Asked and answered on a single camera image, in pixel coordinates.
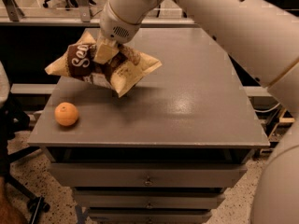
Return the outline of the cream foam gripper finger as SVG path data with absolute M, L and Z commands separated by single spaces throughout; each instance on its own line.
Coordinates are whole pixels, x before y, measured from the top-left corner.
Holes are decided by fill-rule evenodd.
M 107 63 L 119 52 L 118 45 L 119 43 L 115 40 L 99 36 L 93 45 L 93 60 L 100 64 Z

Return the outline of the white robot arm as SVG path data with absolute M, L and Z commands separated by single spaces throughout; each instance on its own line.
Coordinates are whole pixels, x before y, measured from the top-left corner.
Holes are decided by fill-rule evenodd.
M 102 35 L 131 41 L 162 1 L 107 0 Z M 299 20 L 264 0 L 173 1 L 294 117 L 263 168 L 249 224 L 299 224 Z

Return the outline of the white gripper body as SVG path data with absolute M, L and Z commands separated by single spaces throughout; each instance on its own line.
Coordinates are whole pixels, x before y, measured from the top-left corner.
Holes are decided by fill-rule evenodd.
M 101 33 L 120 44 L 128 43 L 138 32 L 141 22 L 141 6 L 128 1 L 115 3 L 108 0 L 100 16 Z

